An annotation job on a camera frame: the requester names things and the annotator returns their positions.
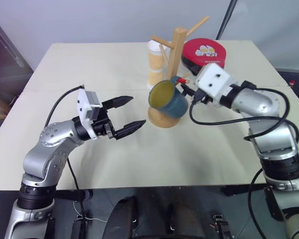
wooden mug tree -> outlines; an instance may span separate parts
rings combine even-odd
[[[153,35],[151,38],[158,43],[165,45],[170,48],[169,59],[167,59],[166,53],[163,49],[163,46],[160,46],[160,50],[162,51],[165,62],[167,63],[167,74],[166,78],[170,80],[173,76],[177,75],[178,66],[180,63],[183,46],[190,34],[192,34],[197,28],[199,28],[203,23],[205,23],[209,19],[208,16],[203,17],[195,26],[193,26],[190,30],[187,30],[184,27],[177,27],[173,32],[172,42],[168,42],[158,36]],[[161,128],[169,128],[176,125],[179,119],[171,118],[158,110],[149,107],[148,109],[148,117],[150,121],[158,127]]]

cartoon label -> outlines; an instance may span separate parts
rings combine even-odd
[[[198,50],[195,51],[196,56],[217,56],[215,49],[208,45],[201,45]]]

black cable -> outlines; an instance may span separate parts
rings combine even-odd
[[[265,236],[265,234],[263,233],[263,231],[261,230],[256,218],[255,218],[255,215],[254,215],[254,211],[253,211],[253,208],[251,206],[251,193],[252,193],[252,188],[255,184],[255,181],[256,179],[258,178],[259,174],[261,174],[261,172],[263,171],[263,169],[261,168],[254,176],[253,180],[251,181],[251,184],[249,186],[249,190],[248,190],[248,198],[247,198],[247,201],[248,201],[248,209],[249,209],[249,212],[250,212],[250,216],[260,234],[260,236],[263,238],[263,239],[267,239],[267,237]]]
[[[61,97],[55,102],[54,106],[52,107],[49,115],[48,115],[48,118],[46,119],[46,122],[45,122],[45,125],[44,127],[47,127],[49,125],[49,122],[51,120],[51,117],[53,115],[53,112],[55,111],[55,108],[58,106],[58,104],[61,102],[61,100],[63,100],[64,97],[66,97],[69,93],[73,92],[73,91],[76,91],[78,89],[84,89],[84,86],[78,86],[78,87],[75,87],[67,92],[65,92],[63,95],[61,95]]]
[[[227,26],[227,23],[229,22],[230,18],[231,18],[231,15],[234,11],[234,8],[236,6],[236,3],[237,3],[237,0],[231,0],[229,5],[228,5],[228,8],[227,8],[227,11],[225,13],[225,16],[224,16],[224,19],[223,19],[223,22],[221,23],[221,26],[219,28],[219,31],[217,33],[217,36],[216,36],[216,40],[219,40],[220,37],[222,36],[226,26]]]
[[[84,210],[84,205],[83,205],[83,199],[81,198],[79,184],[78,184],[78,181],[77,181],[77,179],[75,177],[75,174],[73,172],[73,169],[72,169],[72,166],[71,166],[69,158],[67,158],[66,161],[68,162],[69,169],[70,169],[70,172],[72,174],[72,177],[73,177],[73,180],[74,180],[74,184],[75,184],[75,187],[76,187],[76,190],[77,190],[77,193],[78,193],[78,199],[79,199],[79,203],[80,203],[80,207],[81,207],[82,221],[83,221],[83,225],[84,225],[84,227],[83,227],[84,228],[84,230],[83,230],[83,233],[84,233],[83,238],[84,238],[84,236],[85,236],[86,215],[85,215],[85,210]]]
[[[285,100],[285,103],[286,103],[286,109],[285,109],[285,113],[280,118],[280,120],[278,120],[278,122],[275,123],[273,126],[271,126],[269,129],[267,129],[267,130],[265,130],[261,133],[257,133],[257,134],[253,134],[253,135],[249,135],[249,136],[244,137],[244,140],[248,140],[248,141],[250,141],[251,138],[256,138],[256,137],[265,135],[265,134],[273,131],[274,129],[278,128],[285,121],[285,119],[287,118],[287,116],[289,114],[289,110],[290,110],[289,100],[288,100],[287,96],[284,93],[282,93],[280,91],[277,91],[277,90],[274,90],[274,89],[267,89],[267,88],[256,88],[256,90],[257,91],[269,91],[269,92],[273,92],[273,93],[276,93],[276,94],[282,96]]]
[[[275,116],[257,116],[257,117],[249,117],[249,118],[242,118],[242,119],[232,119],[232,120],[226,120],[226,121],[220,121],[220,122],[200,122],[200,121],[195,120],[194,117],[193,117],[194,105],[195,105],[195,103],[192,102],[190,107],[189,107],[189,117],[194,123],[199,124],[199,125],[215,126],[215,125],[238,123],[238,122],[252,121],[252,120],[280,120],[281,119],[280,117],[275,117]],[[284,119],[284,121],[292,126],[292,128],[295,131],[296,141],[298,142],[299,141],[299,129],[298,129],[298,127],[288,119]]]
[[[71,92],[74,92],[78,89],[84,89],[84,86],[78,86],[78,87],[75,87],[67,92],[65,92],[63,95],[61,95],[61,97],[55,102],[54,106],[52,107],[49,115],[48,115],[48,118],[46,119],[46,122],[45,122],[45,125],[44,127],[47,127],[50,123],[50,120],[51,120],[51,117],[53,115],[53,112],[55,111],[56,107],[58,106],[58,104],[61,102],[61,100],[63,100],[64,97],[66,97],[68,94],[70,94]],[[81,213],[82,213],[82,221],[83,221],[83,228],[82,228],[82,236],[83,238],[85,238],[85,234],[86,234],[86,215],[85,215],[85,209],[84,209],[84,205],[83,205],[83,199],[81,198],[81,194],[80,194],[80,188],[79,188],[79,184],[78,184],[78,181],[75,177],[75,174],[73,172],[73,169],[72,169],[72,166],[71,166],[71,163],[70,163],[70,160],[69,158],[67,158],[67,163],[69,165],[69,169],[70,169],[70,172],[72,174],[72,177],[73,177],[73,180],[74,180],[74,184],[75,184],[75,187],[76,187],[76,191],[78,193],[78,199],[79,199],[79,203],[80,203],[80,207],[81,207]]]

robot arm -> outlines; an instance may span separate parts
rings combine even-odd
[[[94,92],[79,89],[79,116],[45,127],[39,142],[24,159],[19,197],[13,204],[5,239],[46,238],[56,185],[72,150],[101,135],[120,139],[145,123],[145,120],[135,121],[114,130],[107,110],[120,107],[131,99],[133,97],[117,97],[103,102],[101,107]]]
[[[241,86],[230,75],[212,63],[197,75],[194,94],[198,101],[225,106],[243,117],[278,117],[279,100],[266,91],[254,91],[256,86],[244,82]],[[259,119],[249,121],[249,134],[258,134],[271,128],[277,120]],[[251,142],[260,159],[264,177],[269,187],[265,189],[270,210],[281,215],[286,222],[287,235],[299,239],[299,154],[291,127],[284,122],[276,129]]]

mug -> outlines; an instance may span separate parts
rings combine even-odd
[[[174,119],[182,117],[188,108],[185,96],[167,80],[157,83],[150,91],[149,105]]]

